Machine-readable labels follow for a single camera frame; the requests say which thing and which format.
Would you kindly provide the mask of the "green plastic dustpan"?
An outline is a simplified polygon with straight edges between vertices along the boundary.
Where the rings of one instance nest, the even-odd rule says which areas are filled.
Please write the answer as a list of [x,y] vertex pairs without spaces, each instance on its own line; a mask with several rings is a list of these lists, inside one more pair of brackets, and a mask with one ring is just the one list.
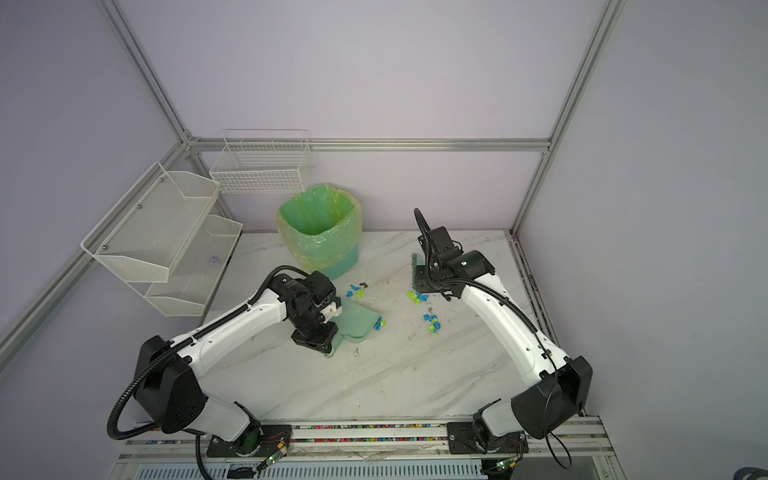
[[325,358],[331,358],[344,342],[364,341],[382,318],[380,313],[354,301],[343,303],[339,312],[339,315],[332,318],[338,330],[331,341],[331,351],[324,354]]

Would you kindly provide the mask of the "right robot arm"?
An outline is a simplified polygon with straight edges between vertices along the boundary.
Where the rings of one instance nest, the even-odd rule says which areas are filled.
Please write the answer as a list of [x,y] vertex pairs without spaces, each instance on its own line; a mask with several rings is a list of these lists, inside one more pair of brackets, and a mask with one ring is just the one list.
[[521,434],[547,440],[585,408],[592,366],[582,356],[568,355],[534,325],[482,253],[465,251],[444,227],[420,224],[419,229],[423,259],[413,262],[414,290],[463,301],[499,340],[522,381],[509,400],[495,400],[473,415],[475,448],[497,452]]

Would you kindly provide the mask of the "green hand brush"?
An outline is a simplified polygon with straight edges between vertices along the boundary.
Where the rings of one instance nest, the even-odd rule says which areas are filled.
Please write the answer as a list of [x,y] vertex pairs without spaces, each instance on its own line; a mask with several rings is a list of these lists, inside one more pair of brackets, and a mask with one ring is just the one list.
[[411,286],[414,291],[418,289],[419,260],[420,260],[420,255],[418,253],[411,254]]

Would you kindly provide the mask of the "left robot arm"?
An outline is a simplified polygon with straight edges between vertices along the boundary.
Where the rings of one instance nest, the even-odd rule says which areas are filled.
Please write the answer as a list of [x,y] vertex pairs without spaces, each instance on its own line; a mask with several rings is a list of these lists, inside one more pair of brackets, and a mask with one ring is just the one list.
[[217,319],[171,340],[154,336],[141,346],[134,378],[122,394],[134,399],[166,434],[185,431],[231,445],[252,456],[269,444],[260,421],[241,402],[207,392],[201,380],[262,331],[289,323],[292,341],[329,354],[342,312],[341,299],[323,273],[279,266],[256,292]]

